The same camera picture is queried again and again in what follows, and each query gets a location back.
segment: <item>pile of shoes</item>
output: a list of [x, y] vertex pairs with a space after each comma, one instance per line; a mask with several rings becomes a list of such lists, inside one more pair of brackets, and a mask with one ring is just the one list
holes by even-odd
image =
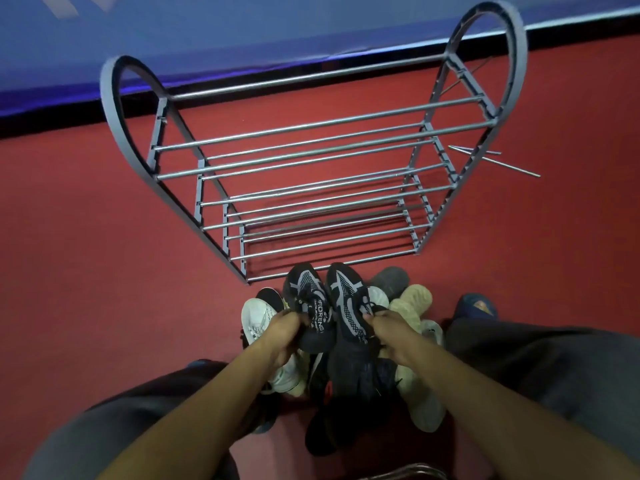
[[349, 266], [334, 263], [322, 282], [309, 263], [293, 266], [282, 295], [263, 288], [242, 310], [244, 347], [264, 332], [272, 316], [290, 308], [309, 316], [298, 336], [300, 350], [281, 367], [262, 393], [304, 395], [318, 411], [305, 443], [316, 456], [351, 444], [359, 433], [386, 421], [397, 395], [407, 403], [413, 423], [423, 431], [439, 427], [445, 410], [407, 367], [397, 365], [373, 334], [364, 314], [390, 309], [423, 335], [443, 345], [437, 323], [420, 320], [431, 305], [427, 288], [409, 285], [407, 273], [388, 267], [366, 283]]

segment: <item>forearm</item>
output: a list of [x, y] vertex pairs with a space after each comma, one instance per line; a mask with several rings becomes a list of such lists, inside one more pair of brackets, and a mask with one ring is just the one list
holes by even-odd
[[625, 455], [414, 334], [412, 370], [482, 448], [502, 478], [640, 478]]
[[274, 352], [254, 342], [211, 382], [149, 428], [100, 480], [209, 480], [237, 426], [273, 373]]

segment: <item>leg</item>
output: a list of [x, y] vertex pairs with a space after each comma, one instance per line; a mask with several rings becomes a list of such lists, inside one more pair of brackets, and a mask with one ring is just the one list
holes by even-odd
[[640, 462], [640, 340], [588, 328], [459, 317], [448, 350]]
[[[198, 361], [92, 406], [44, 441], [29, 461], [23, 479], [93, 480], [124, 448], [225, 366], [224, 362]], [[254, 401], [238, 438], [260, 426], [266, 415], [265, 401], [273, 399], [260, 396]], [[216, 477], [238, 478], [230, 455], [220, 463]]]

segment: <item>blue wall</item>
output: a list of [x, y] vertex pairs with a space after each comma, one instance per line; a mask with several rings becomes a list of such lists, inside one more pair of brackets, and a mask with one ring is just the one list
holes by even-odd
[[[96, 98], [112, 55], [133, 55], [177, 84], [448, 37], [478, 1], [2, 0], [0, 116]], [[508, 1], [525, 23], [640, 5]]]

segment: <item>black baseboard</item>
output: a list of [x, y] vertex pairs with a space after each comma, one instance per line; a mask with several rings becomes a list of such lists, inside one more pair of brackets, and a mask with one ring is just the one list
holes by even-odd
[[[571, 25], [560, 25], [557, 27], [546, 27], [527, 32], [529, 39], [529, 50], [539, 50], [542, 48], [558, 47], [572, 43], [582, 43], [598, 39], [619, 37], [640, 33], [640, 15], [624, 16], [619, 18], [608, 18], [591, 22], [574, 23]], [[199, 91], [203, 89], [220, 88], [233, 86], [236, 84], [247, 84], [251, 82], [261, 82], [283, 77], [293, 77], [297, 75], [313, 74], [349, 67], [363, 66], [367, 64], [377, 64], [389, 61], [402, 60], [412, 57], [423, 57], [425, 55], [441, 54], [444, 51], [444, 44], [430, 45], [428, 47], [409, 48], [383, 52], [380, 54], [359, 55], [337, 61], [306, 64], [291, 68], [261, 72], [256, 74], [230, 77], [228, 79], [218, 79], [210, 82], [198, 84], [188, 84], [179, 89], [172, 89], [172, 92]], [[465, 61], [484, 59], [489, 56], [505, 55], [507, 53], [506, 40], [504, 36], [488, 36], [483, 38], [464, 40], [460, 44], [458, 54]], [[344, 77], [334, 77], [331, 79], [314, 80], [279, 86], [276, 88], [264, 88], [254, 91], [244, 91], [219, 95], [213, 98], [200, 98], [180, 103], [180, 107], [194, 107], [197, 105], [211, 104], [213, 102], [230, 101], [244, 99], [265, 94], [281, 93], [295, 89], [323, 86], [347, 80], [361, 80], [369, 77], [377, 77], [391, 73], [405, 72], [430, 66], [437, 66], [438, 63], [412, 65], [395, 69], [366, 72], [361, 74], [348, 75]], [[142, 116], [156, 113], [156, 98], [150, 93], [138, 93], [122, 98], [125, 114], [127, 117]], [[46, 107], [29, 111], [0, 119], [0, 138], [23, 136], [36, 134], [43, 131], [51, 131], [62, 128], [71, 128], [82, 125], [89, 125], [103, 122], [104, 113], [99, 100], [80, 102], [74, 104], [63, 104], [53, 107]]]

